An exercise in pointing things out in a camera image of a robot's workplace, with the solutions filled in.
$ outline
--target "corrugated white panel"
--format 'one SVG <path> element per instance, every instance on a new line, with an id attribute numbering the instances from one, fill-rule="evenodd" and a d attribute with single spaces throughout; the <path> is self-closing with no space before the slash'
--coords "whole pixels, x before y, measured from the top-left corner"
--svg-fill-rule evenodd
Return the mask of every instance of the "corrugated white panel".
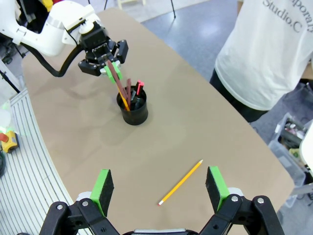
<path id="1" fill-rule="evenodd" d="M 36 235 L 53 202 L 73 201 L 45 147 L 26 89 L 11 100 L 11 110 L 20 147 L 6 155 L 0 178 L 0 234 Z"/>

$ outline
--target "screw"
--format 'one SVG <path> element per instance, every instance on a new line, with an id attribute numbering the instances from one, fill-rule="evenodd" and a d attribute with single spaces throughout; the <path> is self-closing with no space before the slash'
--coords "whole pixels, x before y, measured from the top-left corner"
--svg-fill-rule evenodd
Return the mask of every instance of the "screw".
<path id="1" fill-rule="evenodd" d="M 262 203 L 264 203 L 264 199 L 263 198 L 258 198 L 258 203 L 260 203 L 260 204 L 262 204 Z"/>
<path id="2" fill-rule="evenodd" d="M 238 202 L 238 197 L 232 196 L 232 197 L 231 197 L 231 200 L 232 200 L 233 202 Z"/>

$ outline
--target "white robotic arm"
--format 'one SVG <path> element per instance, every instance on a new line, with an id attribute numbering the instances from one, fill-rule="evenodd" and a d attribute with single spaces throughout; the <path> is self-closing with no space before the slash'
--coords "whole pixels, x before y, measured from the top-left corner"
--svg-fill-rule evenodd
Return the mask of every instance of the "white robotic arm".
<path id="1" fill-rule="evenodd" d="M 63 76 L 65 71 L 53 71 L 39 52 L 46 56 L 56 56 L 65 44 L 76 46 L 66 60 L 67 64 L 64 64 L 65 70 L 68 63 L 82 50 L 86 52 L 86 60 L 79 63 L 79 67 L 92 75 L 100 75 L 107 60 L 125 62 L 128 52 L 126 41 L 116 44 L 108 37 L 91 5 L 84 7 L 68 0 L 53 5 L 40 34 L 19 25 L 14 12 L 15 0 L 0 0 L 0 33 L 11 38 L 15 44 L 28 48 L 54 76 Z"/>

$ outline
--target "black cup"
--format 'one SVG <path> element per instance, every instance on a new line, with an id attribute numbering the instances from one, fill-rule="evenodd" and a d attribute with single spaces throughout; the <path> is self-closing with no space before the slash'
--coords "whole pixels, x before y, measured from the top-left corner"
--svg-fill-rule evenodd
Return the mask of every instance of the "black cup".
<path id="1" fill-rule="evenodd" d="M 135 86 L 131 86 L 131 94 L 133 93 L 134 88 Z M 148 117 L 147 95 L 144 90 L 141 91 L 139 98 L 139 101 L 137 100 L 137 97 L 134 98 L 133 102 L 131 102 L 130 111 L 127 111 L 119 93 L 116 97 L 117 104 L 122 111 L 123 119 L 129 125 L 140 125 Z"/>

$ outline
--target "person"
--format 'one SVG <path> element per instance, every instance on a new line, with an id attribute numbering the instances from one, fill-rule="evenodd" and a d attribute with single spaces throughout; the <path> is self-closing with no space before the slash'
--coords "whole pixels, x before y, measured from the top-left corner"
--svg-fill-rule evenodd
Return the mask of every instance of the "person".
<path id="1" fill-rule="evenodd" d="M 210 83 L 253 122 L 313 78 L 313 1 L 240 0 L 238 13 Z"/>

